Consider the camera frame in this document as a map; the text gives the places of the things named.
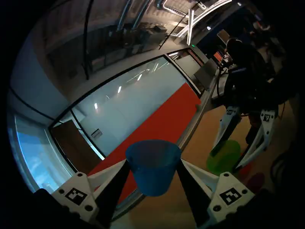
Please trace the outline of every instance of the floor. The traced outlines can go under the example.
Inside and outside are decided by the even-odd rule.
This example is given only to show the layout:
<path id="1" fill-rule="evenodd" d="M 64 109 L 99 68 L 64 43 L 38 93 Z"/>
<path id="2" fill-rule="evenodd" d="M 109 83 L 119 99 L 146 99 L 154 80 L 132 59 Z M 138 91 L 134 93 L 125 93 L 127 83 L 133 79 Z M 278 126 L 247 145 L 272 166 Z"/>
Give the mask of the floor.
<path id="1" fill-rule="evenodd" d="M 283 105 L 279 106 L 281 114 Z M 182 153 L 182 158 L 192 164 L 206 169 L 206 159 L 212 149 L 213 141 L 218 131 L 219 120 L 225 111 L 220 106 L 204 114 L 199 126 L 192 136 L 188 146 Z M 241 149 L 247 147 L 245 137 L 250 128 L 249 120 L 244 117 L 232 133 L 230 139 L 239 142 Z M 273 191 L 269 171 L 272 161 L 288 147 L 296 132 L 295 118 L 289 102 L 286 102 L 283 118 L 276 119 L 276 129 L 267 151 L 260 154 L 251 164 L 250 173 L 241 180 L 244 184 L 258 172 L 265 175 L 264 188 Z M 167 193 L 160 197 L 145 197 L 134 209 L 112 223 L 111 228 L 196 228 L 191 209 L 184 194 L 177 173 Z"/>

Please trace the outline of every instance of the plastic cup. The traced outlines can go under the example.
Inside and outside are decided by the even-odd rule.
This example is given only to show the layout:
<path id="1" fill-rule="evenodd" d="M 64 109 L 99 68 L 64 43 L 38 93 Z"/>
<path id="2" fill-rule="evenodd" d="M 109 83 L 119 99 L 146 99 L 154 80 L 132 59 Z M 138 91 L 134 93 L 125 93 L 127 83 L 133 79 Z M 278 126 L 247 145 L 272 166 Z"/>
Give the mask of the plastic cup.
<path id="1" fill-rule="evenodd" d="M 138 189 L 152 197 L 166 193 L 180 157 L 179 147 L 164 140 L 140 141 L 126 151 Z"/>
<path id="2" fill-rule="evenodd" d="M 224 172 L 231 173 L 240 156 L 241 147 L 237 141 L 221 142 L 211 151 L 207 159 L 207 168 L 217 176 Z"/>

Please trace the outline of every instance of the fluorescent light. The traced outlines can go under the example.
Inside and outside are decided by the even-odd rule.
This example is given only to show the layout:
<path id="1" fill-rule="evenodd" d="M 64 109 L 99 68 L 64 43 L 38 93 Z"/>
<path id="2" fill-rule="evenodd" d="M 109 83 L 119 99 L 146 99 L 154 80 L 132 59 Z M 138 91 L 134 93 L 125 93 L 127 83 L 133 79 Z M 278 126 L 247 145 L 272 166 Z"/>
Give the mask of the fluorescent light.
<path id="1" fill-rule="evenodd" d="M 208 14 L 210 14 L 211 12 L 213 12 L 214 10 L 218 9 L 219 7 L 231 2 L 232 0 L 219 0 L 218 2 L 216 2 L 215 4 L 211 5 L 210 7 L 208 7 L 203 13 L 201 13 L 198 17 L 196 17 L 194 19 L 194 23 L 193 26 L 195 26 L 201 19 L 203 19 L 205 16 L 207 16 Z M 185 26 L 177 35 L 178 37 L 181 37 L 184 33 L 186 33 L 188 31 L 188 25 Z"/>
<path id="2" fill-rule="evenodd" d="M 186 44 L 191 44 L 191 38 L 192 38 L 192 30 L 193 30 L 193 22 L 194 22 L 194 10 L 188 9 L 188 14 L 190 15 L 188 18 L 188 37 L 186 40 Z"/>
<path id="3" fill-rule="evenodd" d="M 156 65 L 156 67 L 155 67 L 154 71 L 157 69 L 158 65 L 159 65 L 159 63 L 157 63 L 157 65 Z"/>
<path id="4" fill-rule="evenodd" d="M 160 68 L 162 68 L 164 65 L 166 65 L 168 62 L 166 61 L 165 64 L 163 64 L 161 67 L 159 67 L 157 70 L 159 70 Z"/>
<path id="5" fill-rule="evenodd" d="M 169 54 L 169 56 L 173 56 L 173 55 L 176 55 L 176 54 L 178 54 L 179 52 L 175 52 L 175 53 L 171 53 L 171 54 Z"/>

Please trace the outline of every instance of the glass window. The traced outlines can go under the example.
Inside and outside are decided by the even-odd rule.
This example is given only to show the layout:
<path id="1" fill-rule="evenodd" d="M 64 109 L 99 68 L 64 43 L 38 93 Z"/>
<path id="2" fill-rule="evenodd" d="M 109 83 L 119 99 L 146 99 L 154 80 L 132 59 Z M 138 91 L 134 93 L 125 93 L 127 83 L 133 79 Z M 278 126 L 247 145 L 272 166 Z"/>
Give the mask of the glass window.
<path id="1" fill-rule="evenodd" d="M 202 93 L 204 91 L 204 87 L 194 74 L 203 66 L 204 63 L 193 53 L 191 49 L 184 49 L 170 53 L 169 57 L 177 63 L 177 65 L 185 72 L 185 74 L 188 75 L 188 77 Z"/>
<path id="2" fill-rule="evenodd" d="M 183 75 L 161 57 L 115 78 L 72 110 L 84 115 L 81 126 L 107 156 L 184 83 Z"/>
<path id="3" fill-rule="evenodd" d="M 71 173 L 54 152 L 43 127 L 16 116 L 20 149 L 31 175 L 39 188 L 54 192 Z"/>

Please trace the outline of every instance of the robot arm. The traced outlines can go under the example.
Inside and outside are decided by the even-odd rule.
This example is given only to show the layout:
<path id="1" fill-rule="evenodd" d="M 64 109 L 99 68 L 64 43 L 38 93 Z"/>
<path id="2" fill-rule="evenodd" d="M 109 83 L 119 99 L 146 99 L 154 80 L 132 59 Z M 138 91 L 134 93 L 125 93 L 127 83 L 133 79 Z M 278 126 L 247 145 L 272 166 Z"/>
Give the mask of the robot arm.
<path id="1" fill-rule="evenodd" d="M 239 107 L 229 106 L 226 113 L 220 120 L 220 128 L 214 142 L 213 148 L 215 148 L 222 141 L 227 140 L 235 127 L 241 120 Z M 276 118 L 275 110 L 262 110 L 260 113 L 261 126 L 257 132 L 254 141 L 247 148 L 244 154 L 240 157 L 238 163 L 234 166 L 233 172 L 239 170 L 245 165 L 253 161 L 261 152 L 265 151 L 269 146 L 273 132 L 274 132 L 274 120 Z"/>
<path id="2" fill-rule="evenodd" d="M 123 160 L 91 176 L 76 173 L 52 196 L 83 221 L 109 228 L 129 171 L 128 161 Z M 254 197 L 230 173 L 218 177 L 183 159 L 177 172 L 198 228 L 224 220 Z"/>

